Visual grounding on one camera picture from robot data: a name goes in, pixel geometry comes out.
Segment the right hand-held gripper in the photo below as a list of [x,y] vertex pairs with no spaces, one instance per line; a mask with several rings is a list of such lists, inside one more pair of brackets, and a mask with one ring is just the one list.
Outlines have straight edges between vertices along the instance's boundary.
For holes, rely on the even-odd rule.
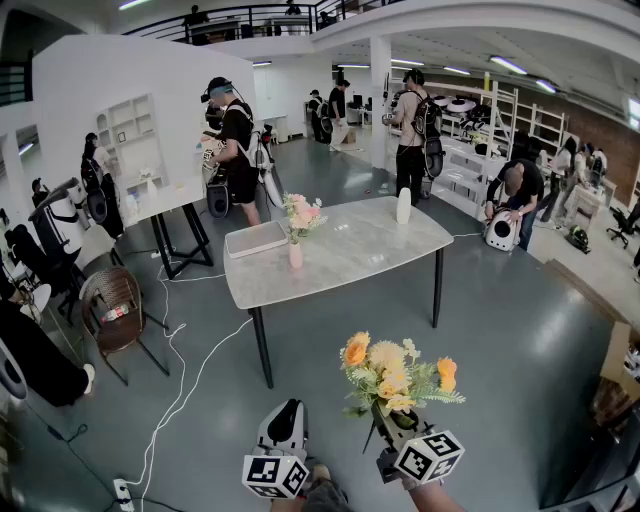
[[426,422],[410,428],[382,422],[377,432],[387,443],[377,458],[385,484],[402,477],[416,484],[441,480],[455,469],[465,454],[465,448],[451,431],[438,431]]

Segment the yellow orange flower bouquet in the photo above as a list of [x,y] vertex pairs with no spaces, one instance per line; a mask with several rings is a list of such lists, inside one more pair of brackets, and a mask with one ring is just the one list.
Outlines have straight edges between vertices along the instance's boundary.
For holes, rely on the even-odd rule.
[[372,342],[367,332],[351,336],[340,350],[341,370],[352,386],[344,409],[349,417],[372,417],[377,431],[391,450],[421,429],[419,411],[429,402],[462,404],[457,390],[457,364],[449,357],[436,362],[421,359],[412,339],[400,343]]

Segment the pink flower bouquet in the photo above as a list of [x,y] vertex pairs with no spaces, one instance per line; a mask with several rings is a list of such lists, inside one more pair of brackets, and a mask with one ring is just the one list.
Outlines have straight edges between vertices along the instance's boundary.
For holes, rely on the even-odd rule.
[[312,203],[301,194],[285,193],[282,198],[288,218],[288,234],[291,244],[298,244],[315,228],[325,224],[327,216],[322,214],[322,200],[316,198]]

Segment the person's right forearm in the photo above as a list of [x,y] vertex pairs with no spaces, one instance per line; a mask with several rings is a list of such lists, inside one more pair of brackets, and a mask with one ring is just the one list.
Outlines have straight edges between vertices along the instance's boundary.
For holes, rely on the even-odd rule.
[[467,512],[437,483],[425,483],[408,490],[418,512]]

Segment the white rectangular tray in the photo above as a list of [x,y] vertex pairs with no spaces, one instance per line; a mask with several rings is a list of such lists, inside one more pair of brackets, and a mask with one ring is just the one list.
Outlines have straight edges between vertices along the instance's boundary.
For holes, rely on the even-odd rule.
[[277,221],[230,232],[225,236],[225,245],[230,258],[237,259],[288,243],[288,235]]

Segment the grey marble table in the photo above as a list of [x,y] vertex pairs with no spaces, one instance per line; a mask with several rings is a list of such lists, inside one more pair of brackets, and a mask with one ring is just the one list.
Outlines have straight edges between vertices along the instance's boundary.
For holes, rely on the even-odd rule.
[[262,309],[329,291],[433,255],[435,257],[432,322],[439,322],[444,250],[453,236],[421,210],[412,207],[409,222],[396,222],[397,198],[353,201],[325,209],[325,224],[303,242],[303,266],[289,263],[288,243],[232,259],[226,249],[224,273],[236,307],[254,326],[261,367],[274,386]]

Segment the brown wicker chair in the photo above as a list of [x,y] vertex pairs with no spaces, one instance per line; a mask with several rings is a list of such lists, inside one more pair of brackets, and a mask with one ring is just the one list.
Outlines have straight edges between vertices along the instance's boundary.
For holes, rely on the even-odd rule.
[[[92,274],[80,291],[80,311],[84,329],[95,342],[98,353],[107,367],[125,385],[128,381],[111,365],[108,356],[137,345],[167,377],[170,372],[144,345],[141,336],[148,321],[168,330],[168,325],[143,306],[143,293],[133,274],[123,266],[113,266]],[[127,304],[130,311],[113,322],[101,323],[110,309]]]

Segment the flat cardboard stack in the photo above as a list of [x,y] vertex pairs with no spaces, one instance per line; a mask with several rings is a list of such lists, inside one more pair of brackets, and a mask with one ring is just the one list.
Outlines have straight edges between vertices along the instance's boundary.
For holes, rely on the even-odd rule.
[[640,382],[624,367],[629,349],[640,350],[640,333],[631,325],[616,321],[611,331],[600,376],[620,385],[631,400],[636,401],[640,399]]

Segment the white capsule backpack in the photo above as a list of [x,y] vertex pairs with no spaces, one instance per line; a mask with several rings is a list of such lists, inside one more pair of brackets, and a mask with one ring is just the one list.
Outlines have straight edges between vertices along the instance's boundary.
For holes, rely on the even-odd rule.
[[511,252],[519,242],[520,221],[511,219],[511,210],[499,208],[487,225],[484,240],[494,249]]

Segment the green black helmet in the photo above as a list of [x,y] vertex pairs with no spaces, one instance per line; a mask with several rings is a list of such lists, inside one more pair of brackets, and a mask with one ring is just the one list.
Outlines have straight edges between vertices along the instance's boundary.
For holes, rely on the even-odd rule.
[[566,240],[584,254],[588,254],[591,251],[588,234],[579,225],[573,225],[569,228]]

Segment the white harness backpack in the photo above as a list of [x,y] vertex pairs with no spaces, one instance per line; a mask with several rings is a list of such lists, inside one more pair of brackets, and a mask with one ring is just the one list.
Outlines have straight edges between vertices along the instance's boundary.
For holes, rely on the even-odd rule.
[[258,181],[263,185],[266,195],[274,207],[284,209],[283,188],[271,154],[273,127],[264,124],[251,133],[247,159],[251,167],[258,170]]

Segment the black capsule backpack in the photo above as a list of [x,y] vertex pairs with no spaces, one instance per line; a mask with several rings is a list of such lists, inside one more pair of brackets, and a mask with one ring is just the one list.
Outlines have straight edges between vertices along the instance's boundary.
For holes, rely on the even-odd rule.
[[431,180],[441,174],[446,155],[440,139],[441,118],[440,107],[427,96],[419,103],[413,121],[415,132],[423,140],[425,170]]

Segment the white metal shelving rack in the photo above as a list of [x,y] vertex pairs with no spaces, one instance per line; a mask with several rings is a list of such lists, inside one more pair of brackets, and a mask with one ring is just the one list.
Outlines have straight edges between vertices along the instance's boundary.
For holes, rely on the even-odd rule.
[[458,208],[473,209],[484,187],[507,160],[527,150],[533,142],[541,150],[536,157],[542,176],[548,179],[551,161],[568,132],[568,117],[520,98],[516,88],[500,84],[486,90],[445,84],[440,132],[446,151],[441,175],[432,193]]

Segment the black mezzanine railing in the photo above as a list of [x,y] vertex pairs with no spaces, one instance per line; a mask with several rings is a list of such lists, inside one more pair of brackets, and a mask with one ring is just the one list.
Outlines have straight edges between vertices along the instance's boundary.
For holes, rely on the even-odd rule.
[[353,16],[400,0],[287,0],[198,11],[127,31],[136,36],[193,46],[260,37],[311,35]]

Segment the white wall niche shelf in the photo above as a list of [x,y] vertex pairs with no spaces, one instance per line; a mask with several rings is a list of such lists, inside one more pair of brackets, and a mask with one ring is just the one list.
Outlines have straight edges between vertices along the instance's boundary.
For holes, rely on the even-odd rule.
[[100,111],[97,135],[110,155],[111,174],[127,194],[165,185],[153,97],[143,94]]

